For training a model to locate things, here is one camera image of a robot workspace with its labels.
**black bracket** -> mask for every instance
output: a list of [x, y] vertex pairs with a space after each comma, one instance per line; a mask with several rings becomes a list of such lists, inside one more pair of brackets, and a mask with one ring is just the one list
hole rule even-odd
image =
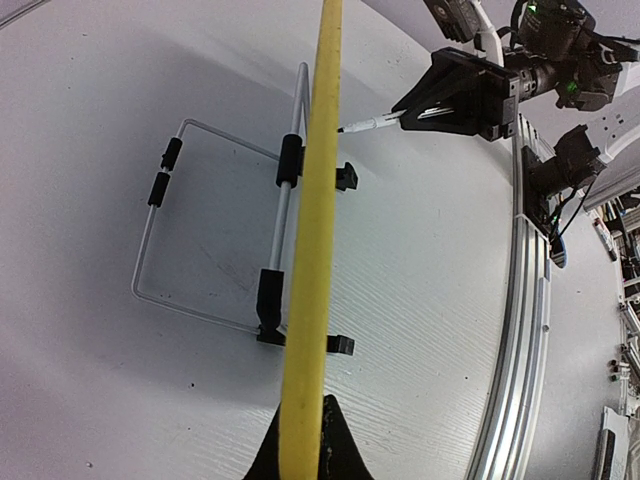
[[[278, 330], [267, 330], [260, 325], [260, 333], [258, 333], [257, 340], [260, 343], [284, 347], [287, 342], [287, 337]], [[340, 353], [352, 357], [355, 345], [355, 340], [349, 337], [342, 335], [327, 336], [327, 353]]]
[[[298, 175], [302, 176], [304, 168], [304, 154], [306, 147], [300, 149], [300, 163], [298, 168]], [[349, 162], [345, 162], [344, 167], [336, 168], [336, 190], [346, 192], [347, 190], [358, 189], [358, 174], [356, 169]]]
[[[519, 76], [487, 60], [444, 48], [432, 66], [392, 112], [403, 130], [480, 135], [488, 141], [512, 137], [518, 113]], [[446, 108], [433, 118], [425, 112]]]

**metal extrusion rail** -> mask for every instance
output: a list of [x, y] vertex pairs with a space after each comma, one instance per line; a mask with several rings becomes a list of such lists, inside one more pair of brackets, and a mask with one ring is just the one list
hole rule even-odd
[[521, 479], [529, 460], [544, 378], [550, 307], [549, 245], [524, 214], [522, 148], [553, 155], [522, 116], [513, 139], [514, 223], [500, 350], [468, 480]]

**white surface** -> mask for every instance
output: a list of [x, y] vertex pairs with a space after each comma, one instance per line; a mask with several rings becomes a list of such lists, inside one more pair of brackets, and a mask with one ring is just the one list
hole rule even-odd
[[[319, 5], [58, 0], [0, 32], [0, 477], [247, 471], [282, 351], [128, 286], [179, 122], [277, 151]], [[355, 0], [344, 46], [343, 122], [388, 111], [429, 58]], [[357, 343], [329, 358], [327, 391], [376, 478], [460, 479], [504, 313], [511, 159], [391, 128], [342, 139], [347, 160], [360, 186], [338, 196], [331, 329]]]

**robotic arm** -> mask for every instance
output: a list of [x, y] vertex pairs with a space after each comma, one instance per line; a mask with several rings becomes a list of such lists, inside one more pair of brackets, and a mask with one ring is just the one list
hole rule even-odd
[[[464, 46], [434, 52], [431, 68], [393, 107], [404, 130], [506, 139], [516, 133], [520, 103], [531, 98], [555, 91], [558, 108], [595, 112], [640, 85], [640, 41], [596, 33], [595, 19], [577, 0], [516, 0], [511, 25], [500, 30], [479, 0], [424, 2], [445, 37]], [[503, 48], [507, 34], [511, 41]], [[551, 199], [568, 188], [573, 198], [592, 185], [640, 138], [640, 125], [606, 138], [608, 127], [592, 126], [598, 128], [580, 125], [565, 134], [546, 162], [527, 147], [522, 152], [526, 214], [554, 249], [561, 244], [558, 222], [566, 201], [551, 214]]]
[[[506, 49], [478, 0], [424, 1], [443, 34], [465, 46], [435, 52], [432, 68], [393, 108], [406, 110], [399, 117], [405, 130], [509, 138], [518, 105], [531, 98], [555, 90], [558, 108], [594, 112], [640, 85], [635, 42], [596, 33], [577, 0], [517, 0], [512, 25], [500, 30], [512, 36]], [[418, 118], [432, 108], [453, 111]]]

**metal rod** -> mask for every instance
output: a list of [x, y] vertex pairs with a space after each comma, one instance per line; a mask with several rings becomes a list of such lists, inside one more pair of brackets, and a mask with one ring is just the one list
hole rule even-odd
[[[293, 97], [293, 118], [291, 119], [291, 133], [296, 135], [300, 135], [303, 112], [308, 110], [304, 105], [305, 90], [309, 90], [309, 66], [306, 63], [301, 63], [298, 67], [298, 78]], [[280, 270], [282, 264], [282, 250], [284, 248], [284, 236], [287, 230], [287, 217], [289, 215], [290, 199], [291, 184], [289, 182], [282, 182], [282, 185], [280, 186], [280, 198], [278, 199], [278, 211], [276, 212], [276, 225], [273, 231], [273, 240], [271, 242], [269, 270]]]
[[[217, 135], [221, 138], [224, 138], [225, 140], [229, 140], [231, 142], [237, 143], [240, 146], [243, 146], [245, 148], [248, 148], [249, 150], [252, 150], [256, 153], [259, 153], [261, 155], [264, 155], [268, 158], [271, 158], [273, 160], [278, 160], [278, 156], [267, 151], [264, 150], [256, 145], [253, 145], [249, 142], [246, 142], [244, 140], [242, 140], [241, 138], [235, 137], [233, 135], [230, 135], [226, 132], [223, 132], [222, 130], [218, 130], [215, 127], [212, 127], [211, 125], [207, 125], [206, 123], [200, 122], [198, 120], [194, 120], [192, 118], [188, 118], [186, 120], [184, 120], [181, 124], [180, 124], [180, 128], [178, 129], [178, 132], [176, 134], [177, 138], [181, 138], [184, 135], [185, 130], [187, 129], [187, 127], [191, 125], [193, 127], [199, 128], [201, 130], [204, 130], [206, 132], [212, 133], [214, 135]], [[168, 300], [165, 299], [161, 299], [161, 298], [157, 298], [154, 297], [153, 295], [150, 295], [148, 293], [144, 293], [140, 290], [140, 278], [142, 276], [142, 269], [144, 267], [144, 260], [145, 257], [147, 255], [147, 249], [149, 246], [149, 239], [151, 236], [151, 231], [153, 230], [153, 224], [155, 222], [155, 218], [156, 218], [156, 212], [157, 212], [157, 207], [155, 206], [151, 206], [149, 208], [149, 214], [147, 215], [147, 221], [145, 223], [145, 227], [144, 227], [144, 232], [142, 234], [142, 240], [140, 242], [140, 248], [138, 250], [138, 257], [136, 259], [136, 264], [135, 264], [135, 268], [133, 271], [133, 278], [131, 280], [131, 292], [133, 294], [134, 297], [136, 297], [138, 300], [142, 300], [145, 301], [147, 303], [151, 303], [153, 305], [156, 305], [158, 307], [162, 307], [165, 308], [167, 310], [171, 310], [173, 312], [176, 313], [180, 313], [183, 315], [187, 315], [189, 317], [198, 319], [198, 320], [202, 320], [205, 322], [209, 322], [209, 323], [214, 323], [216, 325], [220, 325], [223, 327], [227, 327], [227, 328], [231, 328], [233, 330], [237, 330], [237, 331], [241, 331], [241, 332], [246, 332], [246, 333], [251, 333], [253, 335], [258, 333], [258, 329], [255, 327], [249, 327], [247, 325], [243, 325], [242, 323], [239, 322], [235, 322], [232, 320], [227, 320], [225, 318], [221, 318], [221, 317], [217, 317], [215, 315], [210, 315], [208, 313], [205, 312], [200, 312], [188, 307], [185, 307], [184, 305], [180, 305], [178, 303], [175, 302], [170, 302]]]
[[280, 187], [280, 199], [276, 213], [276, 227], [271, 242], [271, 257], [269, 258], [269, 270], [280, 270], [282, 264], [282, 250], [284, 247], [284, 235], [287, 230], [287, 215], [289, 213], [289, 199], [291, 198], [291, 184], [282, 182]]

